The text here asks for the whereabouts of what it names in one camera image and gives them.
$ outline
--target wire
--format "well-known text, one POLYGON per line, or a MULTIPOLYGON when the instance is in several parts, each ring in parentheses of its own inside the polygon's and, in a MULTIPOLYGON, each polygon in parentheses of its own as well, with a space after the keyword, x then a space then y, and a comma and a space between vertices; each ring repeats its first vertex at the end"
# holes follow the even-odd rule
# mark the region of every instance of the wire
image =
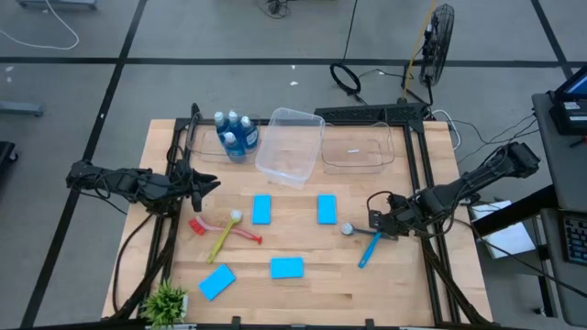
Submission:
POLYGON ((349 33, 347 35, 347 44, 345 45, 345 54, 342 56, 342 60, 340 63, 344 62, 347 59, 347 51, 349 51, 349 42, 350 42, 350 33, 352 32, 352 25, 355 22, 355 12, 357 11, 357 3, 359 0, 355 0, 355 5, 352 7, 352 15, 350 16, 350 26, 349 26, 349 33))
MULTIPOLYGON (((365 75, 367 75, 369 73, 372 73, 372 72, 378 72, 381 75, 388 75, 388 76, 392 76, 392 77, 404 78, 404 76, 402 74, 389 73, 389 72, 385 72, 385 71, 383 71, 381 69, 373 69, 373 70, 369 70, 369 71, 363 72, 358 77, 360 78, 360 77, 365 76, 365 75)), ((410 74, 410 78, 409 79, 413 80, 414 79, 414 76, 412 74, 410 74)))
POLYGON ((114 268, 114 279, 112 281, 112 307, 114 308, 115 313, 118 313, 118 304, 116 303, 116 291, 118 289, 118 272, 120 271, 120 260, 122 259, 122 254, 125 252, 125 249, 127 248, 127 245, 128 245, 128 242, 130 242, 130 239, 136 233, 138 233, 140 228, 145 226, 152 217, 153 217, 153 214, 149 214, 147 216, 147 218, 145 220, 143 220, 143 222, 140 223, 140 225, 138 225, 137 228, 135 228, 135 230, 133 230, 132 233, 130 233, 130 235, 128 235, 127 239, 122 244, 120 251, 118 252, 118 257, 116 258, 116 265, 114 268))
POLYGON ((87 192, 80 192, 80 194, 82 194, 82 195, 84 195, 84 196, 88 196, 88 197, 94 197, 94 198, 97 198, 97 199, 99 199, 99 200, 101 200, 101 201, 104 201, 104 202, 106 202, 106 203, 110 204, 110 206, 114 207, 114 208, 115 208, 115 209, 116 209, 118 212, 120 212, 121 214, 123 214, 123 215, 127 215, 127 213, 126 213, 126 212, 122 211, 122 210, 121 210, 121 209, 120 209, 118 206, 114 205, 114 203, 112 203, 112 202, 108 201, 108 199, 107 199, 107 198, 104 198, 104 197, 101 197, 101 196, 92 195, 92 194, 90 194, 90 193, 87 193, 87 192))
POLYGON ((258 0, 257 7, 260 9, 260 11, 263 12, 263 14, 265 14, 266 17, 270 17, 273 19, 282 19, 284 17, 289 16, 292 13, 290 7, 287 4, 288 2, 289 0, 258 0), (269 12, 263 9, 263 7, 260 4, 261 1, 263 1, 265 5, 267 5, 267 9, 269 10, 269 12))
POLYGON ((481 237, 481 235, 479 234, 479 231, 477 230, 477 228, 475 228, 474 225, 468 224, 468 223, 466 223, 466 222, 464 222, 462 220, 459 220, 459 219, 456 219, 456 221, 459 222, 459 223, 461 223, 461 224, 463 224, 463 225, 466 225, 468 228, 470 228, 473 231, 473 233, 475 234, 475 236, 478 237, 483 243, 485 243, 485 245, 487 245, 489 247, 492 247, 492 248, 495 248, 496 250, 504 253, 508 257, 511 257, 512 259, 514 259, 515 261, 521 263, 522 265, 524 265, 524 266, 532 269, 533 271, 537 272, 538 274, 546 277, 547 279, 549 279, 551 281, 554 281, 558 285, 560 285, 560 286, 562 286, 562 287, 564 287, 566 289, 569 289, 572 292, 575 292, 575 293, 579 294, 583 298, 587 298, 587 293, 585 293, 585 292, 583 292, 583 291, 581 291, 581 290, 579 290, 579 289, 577 289, 577 288, 575 288, 575 287, 573 287, 573 286, 571 286, 571 285, 569 285, 569 284, 567 284, 567 283, 565 283, 565 282, 563 282, 561 280, 555 279, 554 277, 548 275, 545 271, 542 271, 542 270, 540 270, 540 269, 538 269, 538 268, 530 265, 529 263, 523 261, 522 259, 516 257, 515 255, 509 253, 508 251, 506 251, 506 250, 504 250, 504 249, 502 249, 500 247, 497 247, 496 245, 494 245, 492 243, 489 243, 487 240, 485 240, 485 238, 481 237))
POLYGON ((432 112, 432 115, 433 115, 433 114, 435 114, 435 113, 442 113, 442 114, 444 114, 444 116, 446 116, 446 117, 449 119, 450 126, 451 126, 451 127, 454 129, 454 130, 455 130, 455 134, 457 135, 457 145, 456 145, 456 146, 454 146, 454 147, 452 147, 452 149, 453 149, 453 150, 456 150, 456 149, 458 149, 458 148, 460 147, 460 134, 459 134, 459 131, 457 130, 457 127, 455 126, 455 123, 454 123, 454 121, 453 121, 453 120, 452 120, 452 118, 450 117, 449 113, 448 113, 448 112, 446 112, 446 111, 444 111, 444 110, 441 110, 441 109, 434 110, 434 111, 432 112))
POLYGON ((29 46, 29 47, 32 47, 32 48, 39 48, 39 49, 46 49, 46 50, 72 50, 72 49, 74 49, 80 43, 80 37, 78 37, 77 33, 75 33, 75 31, 73 31, 73 29, 70 26, 68 26, 67 23, 65 23, 61 19, 61 17, 59 17, 59 15, 57 15, 57 13, 55 13, 55 10, 53 10, 53 7, 49 3, 49 0, 45 0, 45 3, 47 4, 47 7, 51 11, 51 13, 53 13, 53 15, 55 16, 55 18, 57 18, 73 34, 73 36, 75 37, 75 42, 73 43, 73 45, 71 45, 69 47, 35 45, 35 44, 27 43, 27 42, 24 42, 24 41, 20 41, 20 40, 18 40, 16 38, 10 36, 9 34, 7 34, 3 29, 0 29, 0 33, 2 33, 3 35, 5 35, 7 38, 11 39, 15 43, 18 43, 18 44, 21 44, 21 45, 24 45, 24 46, 29 46))
POLYGON ((502 136, 503 134, 507 133, 509 130, 514 129, 514 128, 520 126, 520 124, 524 123, 528 118, 530 118, 532 116, 534 116, 534 114, 527 115, 524 118, 520 119, 520 121, 518 121, 515 125, 506 128, 500 134, 496 135, 495 137, 492 137, 492 139, 490 139, 489 142, 488 141, 485 141, 485 139, 481 135, 481 132, 479 131, 479 129, 474 124, 472 124, 470 122, 466 122, 464 120, 457 120, 457 119, 453 119, 453 122, 472 127, 475 130, 475 133, 477 133, 477 136, 479 137, 479 139, 481 140, 481 142, 486 143, 486 144, 489 144, 489 143, 492 143, 492 141, 495 140, 496 138, 498 138, 498 137, 502 136))
MULTIPOLYGON (((524 120, 525 120, 525 119, 522 119, 520 122, 518 122, 517 124, 515 124, 515 125, 514 125, 514 127, 517 127, 518 125, 520 125, 520 123, 521 123, 522 121, 524 121, 524 120)), ((534 134, 534 133, 538 132, 538 130, 537 130, 537 129, 535 129, 535 130, 533 130, 533 131, 530 131, 530 132, 524 133, 524 131, 526 131, 527 129, 529 129, 529 128, 530 128, 532 125, 534 125, 534 123, 536 123, 536 119, 535 119, 535 120, 533 120, 533 121, 532 121, 532 123, 530 123, 530 125, 526 126, 524 129, 522 129, 522 130, 521 130, 521 131, 519 131, 518 133, 514 134, 514 136, 513 136, 512 138, 508 139, 507 141, 512 141, 514 138, 521 138, 521 137, 525 137, 525 136, 528 136, 528 135, 530 135, 530 134, 534 134)), ((466 158, 468 158, 469 156, 471 156, 471 155, 473 155, 473 154, 475 154, 475 153, 479 152, 481 149, 483 149, 483 148, 485 148, 485 147, 487 147, 487 146, 489 146, 489 145, 492 145, 492 144, 499 144, 499 143, 504 143, 504 142, 506 142, 506 140, 501 140, 501 141, 494 141, 494 140, 495 140, 497 137, 501 136, 501 135, 502 135, 504 132, 502 132, 502 133, 501 133, 500 135, 498 135, 498 136, 495 136, 495 137, 493 137, 493 138, 492 138, 492 139, 491 139, 489 142, 485 142, 485 141, 483 140, 483 141, 482 141, 482 142, 483 142, 483 144, 482 144, 480 147, 478 147, 478 148, 477 148, 475 151, 473 151, 473 152, 470 152, 469 154, 467 154, 465 157, 463 157, 461 160, 459 160, 459 161, 457 162, 457 164, 461 164, 461 163, 462 163, 462 162, 463 162, 463 161, 464 161, 466 158)))
MULTIPOLYGON (((466 186, 463 186, 463 187, 461 188, 461 190, 459 191, 459 193, 457 193, 457 196, 459 196, 459 195, 460 195, 460 193, 462 193, 462 191, 465 189, 465 187, 466 187, 466 186)), ((393 197, 394 197, 394 194, 393 194, 393 192, 390 192, 390 191, 380 191, 380 192, 376 192, 376 193, 372 194, 371 196, 369 196, 369 197, 367 198, 367 203, 366 203, 366 204, 367 204, 367 213, 368 213, 368 214, 370 214, 370 213, 371 213, 371 200, 372 200, 374 197, 376 197, 376 196, 379 196, 379 195, 381 195, 381 194, 384 194, 384 193, 388 194, 388 197, 387 197, 387 201, 388 201, 388 203, 389 203, 389 201, 391 201, 391 200, 393 199, 393 197)), ((451 216, 451 218, 454 218, 454 212, 455 212, 455 209, 456 209, 456 208, 457 208, 457 207, 456 207, 456 205, 454 205, 454 203, 453 203, 453 206, 452 206, 452 216, 451 216)), ((427 232, 427 231, 424 231, 424 230, 421 230, 420 228, 418 228, 418 227, 416 227, 416 226, 413 226, 413 225, 410 225, 410 224, 408 224, 407 222, 402 222, 402 225, 404 225, 404 226, 406 226, 406 227, 410 228, 410 229, 411 229, 411 230, 413 230, 415 233, 417 233, 418 235, 420 235, 422 238, 433 238, 433 237, 439 237, 439 236, 443 236, 443 235, 447 234, 447 232, 448 232, 448 231, 450 231, 450 229, 452 228, 452 224, 453 224, 453 221, 451 221, 451 222, 450 222, 450 224, 449 224, 449 226, 447 227, 447 229, 443 230, 441 233, 430 234, 429 232, 427 232)))
MULTIPOLYGON (((418 36, 418 40, 414 44, 414 50, 412 51, 412 57, 410 58, 410 62, 407 65, 407 71, 405 72, 406 75, 411 74, 412 66, 414 65, 414 59, 418 52, 418 45, 420 45, 420 41, 424 36, 424 32, 426 31, 426 27, 428 26, 428 22, 430 21, 430 17, 432 16, 432 10, 437 4, 437 0, 432 0, 430 3, 430 7, 428 8, 428 12, 426 13, 426 19, 424 20, 424 24, 422 24, 422 28, 420 29, 420 35, 418 36)), ((410 86, 410 81, 406 81, 404 84, 404 99, 407 96, 407 89, 410 86)))

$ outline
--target white paper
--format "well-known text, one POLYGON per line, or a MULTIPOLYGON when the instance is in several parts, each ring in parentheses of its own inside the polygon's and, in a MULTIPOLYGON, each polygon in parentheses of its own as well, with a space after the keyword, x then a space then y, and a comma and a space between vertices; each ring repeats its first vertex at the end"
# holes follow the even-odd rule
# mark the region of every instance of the white paper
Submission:
MULTIPOLYGON (((478 205, 473 206, 471 210, 475 215, 475 220, 478 220, 510 205, 511 203, 512 202, 510 201, 503 201, 486 205, 478 205)), ((532 239, 530 239, 530 235, 527 233, 526 228, 522 223, 510 225, 506 229, 502 229, 496 233, 485 236, 484 239, 487 242, 511 254, 518 254, 535 249, 534 243, 532 242, 532 239)), ((489 248, 489 253, 494 259, 507 256, 505 253, 496 248, 490 246, 487 246, 487 248, 489 248)))

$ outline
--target black cable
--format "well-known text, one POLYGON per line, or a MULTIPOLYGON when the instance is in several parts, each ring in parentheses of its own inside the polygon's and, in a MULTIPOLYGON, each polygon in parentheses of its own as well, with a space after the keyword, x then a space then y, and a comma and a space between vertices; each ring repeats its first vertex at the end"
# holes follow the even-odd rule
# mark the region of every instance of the black cable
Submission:
MULTIPOLYGON (((522 119, 520 122, 518 122, 517 124, 515 124, 515 125, 514 125, 514 127, 517 127, 518 125, 520 125, 520 123, 521 123, 522 121, 524 121, 526 118, 522 119)), ((521 138, 521 137, 525 137, 525 136, 527 136, 527 135, 534 134, 534 133, 538 132, 538 130, 536 129, 536 130, 533 130, 533 131, 531 131, 531 132, 524 133, 524 132, 525 132, 527 129, 529 129, 530 127, 532 127, 532 126, 534 125, 534 123, 536 123, 536 119, 535 119, 535 120, 533 120, 533 121, 530 123, 530 125, 526 126, 524 129, 522 129, 522 130, 521 130, 521 131, 519 131, 518 133, 514 134, 514 136, 513 136, 512 138, 508 139, 508 140, 494 141, 494 140, 495 140, 497 137, 501 136, 501 135, 504 133, 504 132, 502 132, 502 133, 500 133, 499 135, 497 135, 497 136, 493 137, 493 138, 492 138, 492 139, 491 139, 489 142, 484 142, 484 141, 483 141, 483 144, 482 144, 480 147, 478 147, 478 148, 477 148, 475 151, 473 151, 473 152, 471 152, 471 153, 467 154, 465 157, 463 157, 461 160, 459 160, 459 161, 457 162, 457 164, 461 164, 461 163, 462 163, 462 162, 463 162, 463 161, 464 161, 466 158, 468 158, 469 156, 471 156, 471 155, 473 155, 473 154, 477 153, 478 151, 480 151, 481 149, 483 149, 483 148, 485 148, 485 147, 487 147, 487 146, 489 146, 489 145, 492 145, 492 144, 499 144, 499 143, 504 143, 504 142, 507 142, 507 143, 509 144, 509 142, 511 142, 511 141, 512 141, 514 138, 521 138)))
POLYGON ((130 242, 130 239, 136 233, 138 233, 140 228, 145 226, 152 217, 153 217, 153 214, 149 214, 147 216, 147 218, 145 220, 143 220, 143 222, 140 223, 140 225, 138 225, 137 228, 135 228, 135 230, 133 230, 132 233, 130 233, 130 235, 128 235, 127 239, 122 244, 120 251, 118 252, 118 257, 116 258, 116 265, 114 268, 114 279, 112 281, 112 307, 114 307, 115 313, 118 313, 118 304, 116 303, 116 291, 118 288, 118 272, 120 270, 120 260, 122 259, 122 254, 125 252, 125 249, 127 248, 127 245, 128 245, 128 242, 130 242))
POLYGON ((457 119, 452 119, 452 121, 455 122, 455 123, 459 123, 459 124, 463 124, 463 125, 467 125, 467 126, 472 127, 475 130, 475 133, 477 133, 477 136, 479 137, 479 139, 481 140, 481 142, 486 143, 486 144, 490 144, 490 143, 492 143, 492 141, 494 139, 496 139, 496 138, 502 136, 503 134, 507 133, 507 131, 509 131, 510 129, 514 129, 514 128, 520 126, 520 124, 522 124, 524 121, 526 121, 526 119, 532 117, 533 115, 534 114, 531 114, 531 115, 525 116, 524 118, 520 119, 520 121, 518 121, 517 124, 506 128, 504 131, 502 131, 502 133, 496 135, 495 137, 492 137, 492 139, 490 139, 489 142, 488 141, 485 141, 485 139, 481 135, 481 132, 479 131, 479 129, 474 124, 472 124, 470 122, 466 122, 464 120, 457 120, 457 119))
POLYGON ((257 0, 257 7, 260 9, 266 17, 270 17, 273 19, 282 19, 287 17, 291 14, 290 7, 288 5, 289 0, 257 0), (260 1, 264 2, 267 5, 267 9, 269 12, 260 4, 260 1))
POLYGON ((355 0, 355 5, 352 7, 352 15, 350 16, 350 26, 349 26, 349 33, 347 35, 347 44, 345 45, 345 54, 342 56, 342 60, 340 63, 344 62, 347 59, 347 51, 349 51, 349 42, 350 42, 350 33, 352 32, 352 25, 355 22, 355 12, 357 11, 357 3, 359 0, 355 0))
POLYGON ((96 196, 96 195, 92 195, 90 193, 86 193, 86 192, 80 192, 80 194, 84 195, 84 196, 88 196, 88 197, 94 197, 97 198, 101 201, 104 201, 108 204, 110 204, 110 206, 114 207, 118 212, 120 212, 123 215, 127 215, 126 212, 122 211, 118 206, 114 205, 112 202, 108 201, 106 198, 100 197, 100 196, 96 196))
POLYGON ((475 226, 474 226, 474 225, 468 224, 468 223, 466 223, 466 222, 464 222, 464 221, 462 221, 462 220, 460 220, 460 219, 456 219, 456 221, 457 221, 457 222, 459 222, 459 223, 461 223, 461 224, 464 224, 464 225, 466 225, 468 228, 470 228, 470 229, 473 231, 473 233, 475 234, 475 236, 476 236, 477 238, 479 238, 479 239, 480 239, 480 240, 481 240, 483 243, 485 243, 486 245, 488 245, 489 247, 495 248, 496 250, 498 250, 498 251, 500 251, 500 252, 504 253, 504 254, 505 254, 505 255, 507 255, 508 257, 511 257, 512 259, 514 259, 515 261, 517 261, 517 262, 521 263, 522 265, 524 265, 524 266, 526 266, 526 267, 528 267, 528 268, 532 269, 533 271, 537 272, 538 274, 540 274, 540 275, 542 275, 542 276, 546 277, 547 279, 549 279, 549 280, 551 280, 551 281, 554 281, 554 282, 555 282, 555 283, 557 283, 558 285, 560 285, 560 286, 562 286, 562 287, 564 287, 564 288, 566 288, 566 289, 569 289, 569 290, 571 290, 572 292, 575 292, 575 293, 579 294, 579 295, 580 295, 581 297, 583 297, 583 298, 587 298, 587 293, 585 293, 585 292, 583 292, 583 291, 581 291, 581 290, 579 290, 579 289, 577 289, 577 288, 575 288, 575 287, 573 287, 573 286, 571 286, 571 285, 569 285, 569 284, 567 284, 567 283, 565 283, 565 282, 563 282, 563 281, 561 281, 561 280, 557 280, 557 279, 555 279, 554 277, 552 277, 552 276, 548 275, 548 274, 547 274, 545 271, 542 271, 542 270, 540 270, 540 269, 538 269, 538 268, 536 268, 536 267, 534 267, 534 266, 530 265, 529 263, 527 263, 527 262, 523 261, 522 259, 520 259, 520 258, 516 257, 515 255, 513 255, 513 254, 509 253, 508 251, 506 251, 506 250, 504 250, 504 249, 502 249, 502 248, 500 248, 500 247, 497 247, 497 246, 493 245, 492 243, 489 243, 489 242, 488 242, 488 241, 486 241, 486 240, 485 240, 483 237, 481 237, 481 235, 479 234, 479 231, 477 230, 477 228, 475 228, 475 226))
POLYGON ((330 75, 332 76, 332 79, 334 79, 334 81, 337 83, 338 87, 340 87, 341 90, 345 91, 345 93, 347 93, 348 96, 352 96, 358 102, 361 102, 364 105, 367 105, 367 102, 365 102, 365 100, 363 100, 360 96, 358 96, 358 94, 360 93, 359 77, 355 74, 355 72, 353 72, 351 69, 349 69, 346 65, 343 64, 344 61, 347 59, 347 52, 349 51, 350 34, 352 33, 352 26, 355 22, 355 13, 357 12, 357 3, 358 2, 359 2, 359 0, 355 0, 355 5, 352 7, 352 15, 350 17, 350 26, 349 26, 349 33, 347 35, 347 43, 345 45, 345 53, 342 56, 342 59, 340 59, 340 62, 330 64, 330 75), (353 88, 353 87, 350 87, 350 86, 344 84, 337 77, 337 74, 334 72, 335 68, 342 69, 350 77, 350 79, 355 83, 355 87, 353 88))
MULTIPOLYGON (((459 191, 459 193, 457 193, 457 196, 460 195, 460 193, 462 193, 462 191, 465 189, 466 186, 463 186, 463 188, 459 191)), ((393 197, 393 192, 390 191, 380 191, 380 192, 376 192, 374 194, 372 194, 371 196, 369 196, 367 198, 367 212, 370 213, 371 212, 371 199, 373 199, 376 196, 379 196, 381 194, 387 193, 389 196, 393 197)), ((454 218, 454 212, 456 210, 456 206, 453 204, 452 206, 452 216, 451 218, 454 218)), ((435 234, 430 234, 427 231, 421 230, 420 228, 417 228, 413 225, 410 225, 406 222, 402 222, 403 225, 405 225, 406 227, 410 228, 411 230, 414 230, 415 233, 419 234, 422 238, 433 238, 433 237, 439 237, 439 236, 443 236, 445 234, 447 234, 448 231, 450 231, 450 229, 452 228, 452 223, 453 221, 450 222, 449 226, 447 227, 447 229, 443 230, 441 233, 435 233, 435 234)))

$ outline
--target potted plant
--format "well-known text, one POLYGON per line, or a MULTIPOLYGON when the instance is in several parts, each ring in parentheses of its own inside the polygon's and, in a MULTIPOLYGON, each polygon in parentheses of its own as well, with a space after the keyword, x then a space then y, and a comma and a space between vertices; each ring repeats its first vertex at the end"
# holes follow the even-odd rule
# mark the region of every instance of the potted plant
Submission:
POLYGON ((187 310, 187 290, 172 288, 165 280, 157 292, 144 302, 145 310, 140 316, 152 322, 152 328, 172 329, 175 323, 183 323, 187 310))

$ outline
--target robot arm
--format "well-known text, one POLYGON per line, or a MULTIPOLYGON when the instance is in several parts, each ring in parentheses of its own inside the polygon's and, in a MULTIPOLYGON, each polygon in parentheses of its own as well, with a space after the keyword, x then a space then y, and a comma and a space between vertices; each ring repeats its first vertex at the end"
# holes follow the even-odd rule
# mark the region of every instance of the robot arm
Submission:
POLYGON ((528 177, 538 170, 539 162, 525 143, 509 143, 496 149, 479 168, 449 184, 426 188, 408 198, 387 192, 391 211, 383 214, 369 209, 369 226, 390 236, 408 236, 410 230, 425 236, 429 225, 451 216, 459 200, 504 177, 528 177))
POLYGON ((202 211, 202 198, 220 185, 216 179, 189 168, 183 161, 176 164, 168 177, 151 169, 108 170, 80 160, 73 163, 65 181, 68 188, 95 190, 103 198, 117 194, 130 203, 142 203, 150 213, 166 215, 172 202, 183 196, 192 197, 194 211, 202 211))

